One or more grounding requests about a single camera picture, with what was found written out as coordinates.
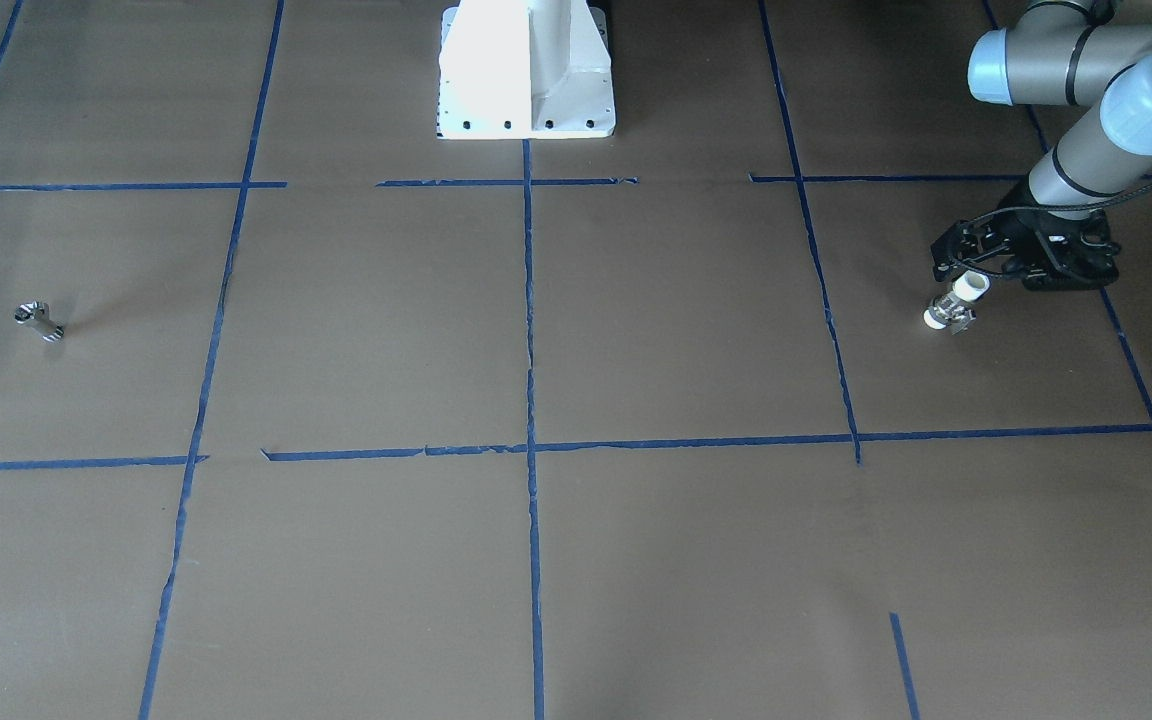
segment white pedestal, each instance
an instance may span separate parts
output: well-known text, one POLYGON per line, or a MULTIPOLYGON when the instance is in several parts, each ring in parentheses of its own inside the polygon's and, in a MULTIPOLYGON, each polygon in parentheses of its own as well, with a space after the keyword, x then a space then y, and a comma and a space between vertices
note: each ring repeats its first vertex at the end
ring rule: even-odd
POLYGON ((585 0, 461 0, 444 13, 438 63, 435 131, 447 141, 616 128, 607 18, 585 0))

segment blue joint cap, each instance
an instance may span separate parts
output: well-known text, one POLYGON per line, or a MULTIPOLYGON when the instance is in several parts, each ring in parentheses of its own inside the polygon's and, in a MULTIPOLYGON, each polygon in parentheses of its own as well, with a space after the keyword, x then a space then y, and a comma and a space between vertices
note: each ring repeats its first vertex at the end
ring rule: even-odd
POLYGON ((1007 86, 1007 31, 992 29, 980 36, 968 61, 968 86, 972 97, 984 103, 1011 105, 1007 86))

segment robotic arm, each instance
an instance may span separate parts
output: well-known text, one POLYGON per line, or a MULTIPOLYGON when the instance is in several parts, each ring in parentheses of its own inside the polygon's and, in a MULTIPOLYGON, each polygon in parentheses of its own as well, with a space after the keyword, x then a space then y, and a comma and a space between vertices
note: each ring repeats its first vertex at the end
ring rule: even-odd
POLYGON ((1126 192, 1152 168, 1152 26, 1106 26, 1116 5, 1030 0, 1015 28, 977 41, 968 82, 978 100, 1091 109, 995 210, 932 243, 937 282, 956 279, 923 314, 930 327, 964 331, 992 279, 1037 291, 1117 279, 1105 210, 1152 191, 1126 192))

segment cable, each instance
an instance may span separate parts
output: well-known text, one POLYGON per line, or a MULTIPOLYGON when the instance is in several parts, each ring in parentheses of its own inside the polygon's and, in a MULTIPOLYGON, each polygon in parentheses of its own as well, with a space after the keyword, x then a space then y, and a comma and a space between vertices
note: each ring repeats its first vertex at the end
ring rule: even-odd
POLYGON ((1083 275, 1075 273, 1074 270, 1069 270, 1069 265, 1066 265, 1064 263, 1061 263, 1061 260, 1058 260, 1056 252, 1052 250, 1052 243, 1046 237, 1043 236, 1038 237, 1038 247, 1043 248, 1043 255, 1047 256, 1047 260, 1052 264, 1053 268, 1060 270, 1060 272, 1066 273, 1070 278, 1074 278, 1075 281, 1078 281, 1081 283, 1097 285, 1097 282, 1091 281, 1091 279, 1084 278, 1083 275))
POLYGON ((986 275, 987 278, 993 278, 996 281, 1010 281, 1010 279, 1020 278, 1021 273, 1000 273, 998 270, 985 270, 980 265, 975 264, 972 260, 961 260, 957 258, 950 258, 950 265, 956 266, 956 268, 971 270, 973 273, 979 273, 986 275))
POLYGON ((1149 195, 1151 192, 1152 192, 1152 182, 1135 188, 1135 190, 1130 192, 1123 192, 1115 197, 1111 197, 1107 200, 1087 202, 1087 204, 1084 205, 1016 205, 1011 206, 1011 209, 991 210, 986 214, 983 214, 972 220, 968 220, 968 222, 965 222, 964 226, 973 227, 975 225, 982 223, 984 222, 984 220, 988 220, 990 218, 1002 215, 1003 213, 1016 213, 1016 211, 1023 211, 1023 210, 1038 210, 1038 211, 1044 211, 1044 213, 1079 213, 1079 211, 1084 210, 1112 209, 1112 206, 1124 204, 1124 202, 1135 200, 1137 199, 1137 197, 1140 197, 1143 195, 1149 195))

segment metal part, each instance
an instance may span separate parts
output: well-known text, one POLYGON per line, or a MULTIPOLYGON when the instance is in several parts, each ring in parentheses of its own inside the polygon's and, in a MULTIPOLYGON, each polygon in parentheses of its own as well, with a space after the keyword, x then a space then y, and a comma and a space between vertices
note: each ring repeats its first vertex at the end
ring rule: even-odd
POLYGON ((65 326, 51 320, 51 316, 47 314, 46 302, 39 300, 26 302, 26 304, 17 306, 14 318, 15 323, 26 325, 28 328, 33 328, 35 332, 40 334, 41 340, 47 342, 65 340, 65 326))
POLYGON ((975 323, 975 302, 988 289, 990 279, 969 270, 950 283, 945 295, 929 303, 923 321, 934 331, 950 328, 952 334, 958 334, 975 323))

